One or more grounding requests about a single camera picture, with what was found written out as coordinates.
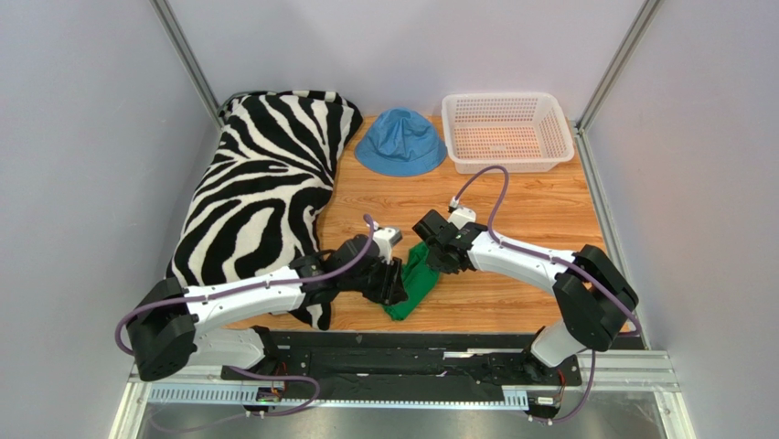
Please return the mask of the zebra striped pillow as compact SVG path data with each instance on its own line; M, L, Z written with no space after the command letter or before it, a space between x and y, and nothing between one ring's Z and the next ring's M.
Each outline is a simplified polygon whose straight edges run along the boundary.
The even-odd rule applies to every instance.
M165 270L184 286L264 275L318 252L318 218L363 123L341 94L312 90L239 92L219 118L218 145Z

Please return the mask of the green t shirt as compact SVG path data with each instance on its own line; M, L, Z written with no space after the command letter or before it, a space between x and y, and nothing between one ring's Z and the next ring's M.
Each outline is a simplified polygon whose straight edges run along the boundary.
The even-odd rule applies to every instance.
M440 273L427 265L429 248L419 242L409 249L402 267L401 279L408 299L396 305L385 305L384 312L392 321L406 320L439 283Z

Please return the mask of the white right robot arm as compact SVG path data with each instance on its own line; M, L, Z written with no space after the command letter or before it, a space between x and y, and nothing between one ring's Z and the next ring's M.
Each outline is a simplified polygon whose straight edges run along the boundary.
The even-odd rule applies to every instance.
M560 251L510 239L490 226L432 209L413 231L438 273L497 273L554 296L560 320L526 349L529 363L554 368L584 350L607 351L639 303L633 287L599 247Z

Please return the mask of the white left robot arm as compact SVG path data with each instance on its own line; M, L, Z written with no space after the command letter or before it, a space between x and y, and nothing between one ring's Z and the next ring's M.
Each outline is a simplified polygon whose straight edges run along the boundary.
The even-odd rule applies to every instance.
M303 256L261 276L211 286L158 282L119 323L143 381L162 380L187 366L222 366L271 371L275 349L268 330L230 330L232 323L265 314L325 306L343 292L373 303L407 300L402 261L392 251L402 239L396 228L357 235L335 251Z

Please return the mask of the blue bucket hat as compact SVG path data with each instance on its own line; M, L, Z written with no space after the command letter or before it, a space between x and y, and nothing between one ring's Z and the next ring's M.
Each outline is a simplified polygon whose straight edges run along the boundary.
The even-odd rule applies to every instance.
M389 177L433 171L447 157L442 137L427 118L405 107L381 113L355 148L365 168Z

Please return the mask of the white plastic basket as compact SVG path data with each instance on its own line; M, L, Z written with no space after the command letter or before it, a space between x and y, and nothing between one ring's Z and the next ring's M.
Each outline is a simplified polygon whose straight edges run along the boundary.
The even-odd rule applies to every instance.
M460 174L488 166L545 173L575 156L568 120L546 92L450 94L441 114L448 156Z

